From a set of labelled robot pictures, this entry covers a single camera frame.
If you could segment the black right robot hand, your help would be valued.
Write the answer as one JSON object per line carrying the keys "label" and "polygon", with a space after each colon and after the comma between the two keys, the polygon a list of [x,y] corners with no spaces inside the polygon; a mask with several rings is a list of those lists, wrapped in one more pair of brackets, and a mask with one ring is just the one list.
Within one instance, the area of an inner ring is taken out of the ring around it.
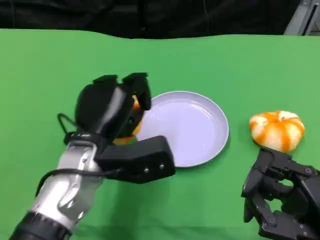
{"label": "black right robot hand", "polygon": [[320,172],[292,156],[261,147],[244,185],[243,221],[256,219],[272,240],[320,238]]}

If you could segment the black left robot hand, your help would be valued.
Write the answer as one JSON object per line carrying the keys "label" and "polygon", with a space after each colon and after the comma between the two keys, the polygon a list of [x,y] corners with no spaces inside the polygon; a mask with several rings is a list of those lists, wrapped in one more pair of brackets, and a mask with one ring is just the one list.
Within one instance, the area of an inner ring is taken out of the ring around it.
{"label": "black left robot hand", "polygon": [[116,145],[132,141],[152,107],[147,77],[135,72],[118,82],[117,75],[103,75],[86,85],[76,102],[77,129]]}

